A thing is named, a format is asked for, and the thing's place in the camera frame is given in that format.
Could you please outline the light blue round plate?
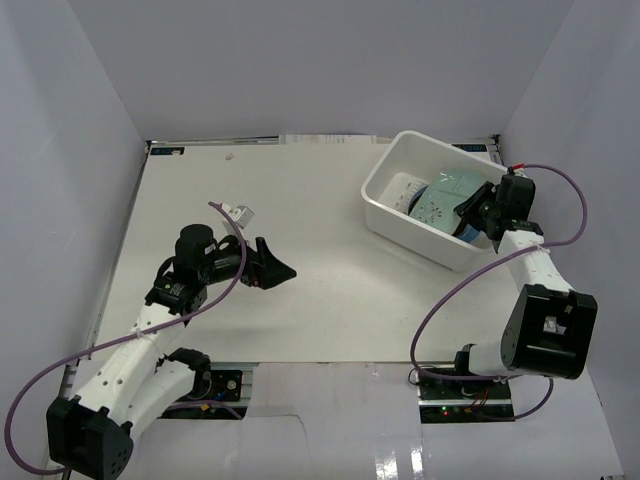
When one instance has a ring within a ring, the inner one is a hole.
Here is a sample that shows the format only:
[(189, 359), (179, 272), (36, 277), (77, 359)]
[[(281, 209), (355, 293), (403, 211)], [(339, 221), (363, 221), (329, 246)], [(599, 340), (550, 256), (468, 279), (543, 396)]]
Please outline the light blue round plate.
[[(427, 188), (428, 186), (424, 185), (413, 194), (413, 196), (409, 200), (407, 210), (406, 210), (406, 213), (408, 215), (410, 215), (411, 212), (415, 209), (417, 203), (419, 202), (420, 198), (422, 197), (423, 193)], [(459, 240), (465, 241), (467, 243), (471, 243), (479, 236), (479, 234), (480, 232), (478, 230), (472, 228), (469, 225), (464, 224), (458, 227), (458, 229), (455, 232), (455, 237), (458, 238)]]

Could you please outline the light green rectangular plate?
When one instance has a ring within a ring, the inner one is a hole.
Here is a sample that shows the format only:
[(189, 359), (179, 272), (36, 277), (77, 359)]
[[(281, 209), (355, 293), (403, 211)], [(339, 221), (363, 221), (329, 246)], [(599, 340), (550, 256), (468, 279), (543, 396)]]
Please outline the light green rectangular plate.
[(466, 229), (454, 209), (467, 201), (487, 179), (472, 171), (448, 169), (438, 173), (410, 201), (408, 216), (445, 234), (459, 237)]

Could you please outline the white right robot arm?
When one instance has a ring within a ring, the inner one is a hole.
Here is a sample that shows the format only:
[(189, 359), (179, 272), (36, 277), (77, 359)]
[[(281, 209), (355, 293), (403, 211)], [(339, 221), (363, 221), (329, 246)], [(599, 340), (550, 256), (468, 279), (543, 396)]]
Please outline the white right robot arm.
[(585, 367), (598, 305), (556, 269), (542, 229), (528, 219), (533, 180), (510, 169), (500, 183), (483, 184), (454, 212), (491, 241), (509, 264), (519, 295), (501, 337), (456, 353), (453, 390), (472, 399), (488, 377), (541, 375), (573, 380)]

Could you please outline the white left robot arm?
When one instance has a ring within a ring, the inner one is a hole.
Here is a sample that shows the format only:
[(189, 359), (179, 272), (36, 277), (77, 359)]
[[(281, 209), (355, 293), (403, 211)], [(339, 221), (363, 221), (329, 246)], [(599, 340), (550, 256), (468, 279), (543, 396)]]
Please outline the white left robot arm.
[(131, 340), (118, 345), (72, 398), (49, 406), (51, 459), (92, 479), (118, 478), (157, 417), (178, 399), (199, 399), (210, 390), (206, 354), (186, 348), (165, 352), (186, 328), (187, 315), (204, 304), (209, 286), (238, 279), (268, 290), (296, 275), (262, 237), (248, 246), (234, 235), (217, 241), (206, 225), (184, 227), (145, 297)]

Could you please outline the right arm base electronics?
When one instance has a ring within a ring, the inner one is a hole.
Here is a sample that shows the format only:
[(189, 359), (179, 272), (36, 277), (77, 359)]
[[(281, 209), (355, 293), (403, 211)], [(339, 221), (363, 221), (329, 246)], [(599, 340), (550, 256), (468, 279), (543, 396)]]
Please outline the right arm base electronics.
[(512, 421), (514, 409), (507, 383), (433, 379), (412, 369), (408, 382), (417, 390), (423, 425)]

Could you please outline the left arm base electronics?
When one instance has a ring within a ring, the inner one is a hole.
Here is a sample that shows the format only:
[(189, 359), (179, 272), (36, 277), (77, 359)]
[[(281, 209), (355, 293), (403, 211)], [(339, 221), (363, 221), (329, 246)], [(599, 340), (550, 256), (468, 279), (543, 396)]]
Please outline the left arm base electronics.
[(252, 394), (253, 373), (240, 369), (212, 369), (196, 394), (180, 398), (162, 419), (242, 420)]

